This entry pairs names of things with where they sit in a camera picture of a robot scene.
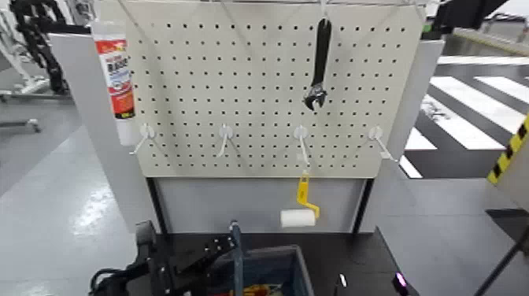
pegboard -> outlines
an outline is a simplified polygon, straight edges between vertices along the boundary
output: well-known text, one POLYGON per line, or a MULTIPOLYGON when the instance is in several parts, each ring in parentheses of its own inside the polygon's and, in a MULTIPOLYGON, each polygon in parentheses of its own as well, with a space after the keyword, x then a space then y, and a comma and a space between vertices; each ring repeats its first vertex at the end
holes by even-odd
MULTIPOLYGON (((108 3, 106 19, 123 13, 108 3)), ((315 177, 376 176, 420 37, 415 6, 327 5, 333 25, 313 112, 319 5, 126 2, 137 119, 158 133, 139 151, 146 176, 299 177, 303 125, 315 177), (234 136, 217 157, 226 124, 234 136)))

yellow warning stripe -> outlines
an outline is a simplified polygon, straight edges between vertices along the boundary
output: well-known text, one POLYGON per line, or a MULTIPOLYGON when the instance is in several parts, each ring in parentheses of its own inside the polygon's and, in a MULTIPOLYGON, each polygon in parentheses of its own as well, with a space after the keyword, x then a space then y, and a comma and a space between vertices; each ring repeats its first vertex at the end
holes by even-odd
POLYGON ((498 158, 498 161, 496 161, 496 164, 489 172, 489 176, 487 177, 487 179, 492 184, 498 183, 501 174, 505 172, 505 170, 509 167, 512 162, 512 159, 514 159, 514 155, 516 154, 516 152, 520 151, 520 148, 522 147, 523 143, 526 142, 527 138, 529 138, 529 114, 525 118, 525 121, 522 123, 522 126, 518 129, 516 134, 514 134, 514 136, 509 141, 507 149, 505 149, 505 151, 501 153, 500 158, 498 158))

black wrench handle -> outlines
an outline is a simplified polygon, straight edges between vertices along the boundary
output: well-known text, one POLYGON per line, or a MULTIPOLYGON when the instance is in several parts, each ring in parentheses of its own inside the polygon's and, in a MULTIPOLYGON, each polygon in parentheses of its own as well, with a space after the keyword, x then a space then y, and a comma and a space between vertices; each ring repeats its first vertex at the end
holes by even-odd
POLYGON ((324 81, 331 31, 331 21, 327 18, 321 19, 320 23, 318 23, 318 32, 316 35, 316 57, 314 59, 314 77, 313 82, 310 84, 311 87, 324 81))

wrench jaw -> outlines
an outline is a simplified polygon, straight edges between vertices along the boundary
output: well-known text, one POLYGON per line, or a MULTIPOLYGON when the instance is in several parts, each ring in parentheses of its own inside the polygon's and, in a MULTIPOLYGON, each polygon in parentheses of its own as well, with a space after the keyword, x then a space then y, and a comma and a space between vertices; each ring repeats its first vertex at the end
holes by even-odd
POLYGON ((316 101, 321 108, 324 106, 325 97, 327 97, 327 92, 324 90, 321 83, 318 83, 314 85, 304 97, 305 105, 307 108, 314 111, 314 101, 316 101))

crosswalk stripe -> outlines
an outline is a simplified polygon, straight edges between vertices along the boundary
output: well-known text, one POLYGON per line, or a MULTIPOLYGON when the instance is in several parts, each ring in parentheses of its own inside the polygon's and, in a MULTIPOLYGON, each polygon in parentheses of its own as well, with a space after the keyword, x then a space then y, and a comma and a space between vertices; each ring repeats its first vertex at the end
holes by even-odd
POLYGON ((512 134, 525 119, 522 113, 451 76, 434 76, 430 83, 512 134))
POLYGON ((529 103, 529 87, 502 76, 478 76, 475 78, 522 102, 529 103))
POLYGON ((438 65, 529 65, 529 57, 441 56, 438 65))
POLYGON ((406 172, 406 175, 408 175, 411 179, 422 179, 423 176, 420 174, 419 171, 412 165, 411 162, 409 162, 408 158, 406 156, 402 155, 401 160, 399 161, 399 164, 401 165, 401 168, 406 172))
POLYGON ((426 139, 416 128, 409 133, 406 150, 437 150, 437 147, 426 139))
POLYGON ((468 150, 502 150, 503 145, 492 139, 479 128, 466 121, 450 108, 429 94, 420 107, 427 115, 433 115, 434 122, 468 150))

